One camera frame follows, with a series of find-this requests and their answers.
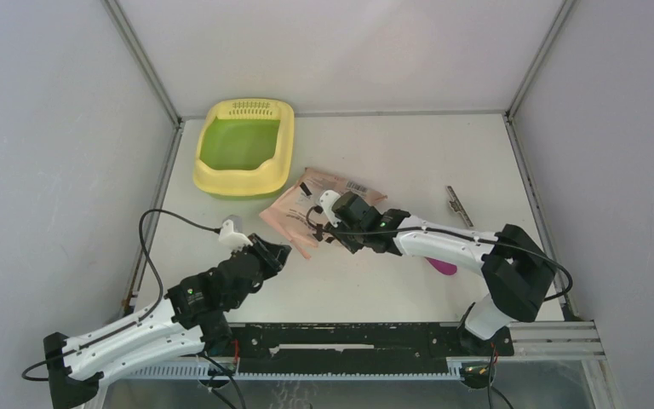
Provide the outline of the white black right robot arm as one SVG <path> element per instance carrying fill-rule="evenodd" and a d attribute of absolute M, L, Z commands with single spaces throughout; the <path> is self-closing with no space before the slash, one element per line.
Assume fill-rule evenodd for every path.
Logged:
<path fill-rule="evenodd" d="M 331 235 L 350 252 L 415 256 L 455 265 L 480 276 L 488 293 L 467 311 L 458 331 L 459 346 L 481 354 L 492 337 L 513 322 L 536 321 L 548 301 L 558 267 L 521 227 L 507 224 L 498 232 L 449 228 L 413 216 L 406 210 L 384 213 L 371 208 L 362 215 L 343 214 L 307 224 Z"/>

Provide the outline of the peach cat litter bag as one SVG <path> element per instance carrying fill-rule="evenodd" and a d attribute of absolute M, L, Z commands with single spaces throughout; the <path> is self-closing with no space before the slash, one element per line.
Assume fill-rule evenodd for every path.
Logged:
<path fill-rule="evenodd" d="M 310 215 L 310 223 L 312 223 L 310 227 L 306 216 L 308 211 L 318 204 L 319 197 L 326 190 L 339 194 L 356 193 L 369 205 L 376 205 L 387 198 L 386 194 L 356 181 L 322 170 L 306 168 L 295 185 L 288 188 L 262 211 L 260 218 L 287 239 L 307 260 L 311 258 L 308 251 L 317 249 L 321 242 L 314 236 L 317 232 L 315 225 L 327 223 L 328 219 L 314 210 Z"/>

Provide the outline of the magenta plastic scoop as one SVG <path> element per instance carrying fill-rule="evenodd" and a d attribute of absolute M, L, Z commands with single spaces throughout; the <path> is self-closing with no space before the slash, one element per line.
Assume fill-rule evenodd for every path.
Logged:
<path fill-rule="evenodd" d="M 454 275 L 457 273 L 458 270 L 456 265 L 448 262 L 443 262 L 432 258 L 427 258 L 427 262 L 439 273 L 446 276 Z"/>

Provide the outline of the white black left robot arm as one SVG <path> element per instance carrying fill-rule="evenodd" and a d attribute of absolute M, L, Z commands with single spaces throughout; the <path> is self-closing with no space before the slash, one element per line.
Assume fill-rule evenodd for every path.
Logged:
<path fill-rule="evenodd" d="M 144 367 L 186 354 L 226 353 L 226 314 L 286 264 L 291 248 L 253 233 L 249 243 L 209 270 L 188 276 L 156 302 L 83 335 L 55 332 L 43 340 L 55 408 L 74 408 L 99 389 Z"/>

